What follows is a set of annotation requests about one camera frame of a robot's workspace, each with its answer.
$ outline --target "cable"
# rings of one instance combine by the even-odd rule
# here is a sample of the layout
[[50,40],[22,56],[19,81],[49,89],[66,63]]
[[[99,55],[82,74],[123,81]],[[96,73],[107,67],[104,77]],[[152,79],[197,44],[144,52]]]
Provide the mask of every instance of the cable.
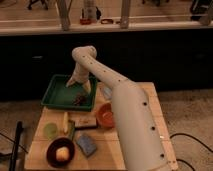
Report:
[[186,164],[187,166],[189,166],[192,169],[192,171],[196,171],[195,168],[190,163],[188,163],[187,161],[185,161],[183,159],[177,159],[177,161]]
[[173,134],[170,136],[170,139],[172,139],[173,137],[175,136],[178,136],[178,135],[183,135],[183,136],[187,136],[187,137],[190,137],[194,140],[196,140],[197,142],[199,142],[201,145],[203,145],[207,150],[209,150],[211,153],[213,153],[213,150],[208,147],[205,143],[203,143],[202,141],[200,141],[199,139],[197,139],[196,137],[192,136],[192,135],[189,135],[189,134],[186,134],[186,133],[176,133],[176,134]]
[[[3,133],[0,132],[0,135],[3,136],[4,138],[10,140],[11,142],[15,143],[15,141],[13,139],[11,139],[10,137],[4,135]],[[22,145],[18,145],[25,153],[28,153],[28,151],[22,146]]]
[[18,0],[15,0],[14,2],[12,2],[12,3],[10,3],[10,4],[7,4],[7,5],[0,5],[0,8],[9,8],[9,7],[11,7],[11,6],[13,6],[13,5],[16,5],[18,3]]

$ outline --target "blue sponge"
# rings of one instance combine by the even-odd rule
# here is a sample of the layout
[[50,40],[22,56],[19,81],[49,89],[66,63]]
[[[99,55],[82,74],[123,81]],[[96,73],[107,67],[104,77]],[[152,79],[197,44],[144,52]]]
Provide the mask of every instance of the blue sponge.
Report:
[[76,143],[86,157],[89,157],[97,150],[97,146],[92,138],[85,133],[82,133],[82,135],[76,140]]

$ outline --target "cabinet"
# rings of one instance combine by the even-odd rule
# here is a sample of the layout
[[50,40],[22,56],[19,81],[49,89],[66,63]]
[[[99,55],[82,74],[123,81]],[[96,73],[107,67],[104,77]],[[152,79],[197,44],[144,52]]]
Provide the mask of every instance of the cabinet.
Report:
[[41,99],[53,74],[71,74],[74,47],[157,91],[213,87],[213,29],[0,37],[0,100]]

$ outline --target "bread roll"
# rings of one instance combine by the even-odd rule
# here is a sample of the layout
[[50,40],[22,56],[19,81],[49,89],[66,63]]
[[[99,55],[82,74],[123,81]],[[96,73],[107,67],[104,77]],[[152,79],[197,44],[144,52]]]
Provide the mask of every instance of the bread roll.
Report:
[[56,150],[56,160],[58,162],[65,162],[69,160],[69,149],[67,147],[61,147]]

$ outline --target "green plastic bin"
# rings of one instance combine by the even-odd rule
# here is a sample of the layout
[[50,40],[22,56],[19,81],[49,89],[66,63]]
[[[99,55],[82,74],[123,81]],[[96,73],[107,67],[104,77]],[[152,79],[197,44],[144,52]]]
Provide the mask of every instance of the green plastic bin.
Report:
[[95,95],[97,88],[97,79],[90,76],[91,93],[86,95],[86,101],[82,105],[74,105],[74,101],[78,94],[87,94],[82,84],[75,83],[66,87],[70,75],[55,74],[42,98],[41,104],[51,109],[91,111],[95,103]]

